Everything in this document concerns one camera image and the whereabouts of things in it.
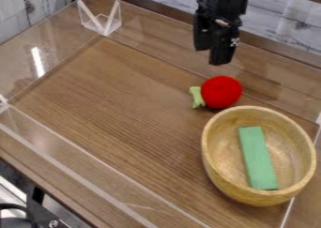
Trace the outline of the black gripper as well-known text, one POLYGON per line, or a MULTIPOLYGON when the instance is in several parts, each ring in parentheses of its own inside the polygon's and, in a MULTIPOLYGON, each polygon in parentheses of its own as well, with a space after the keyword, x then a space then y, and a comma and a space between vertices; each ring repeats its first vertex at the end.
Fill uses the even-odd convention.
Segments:
POLYGON ((248 4, 249 0, 197 0, 199 8, 193 17, 195 49, 211 49, 211 64, 215 66, 229 64, 233 59, 240 43, 237 27, 243 25, 241 16, 247 14, 248 4))

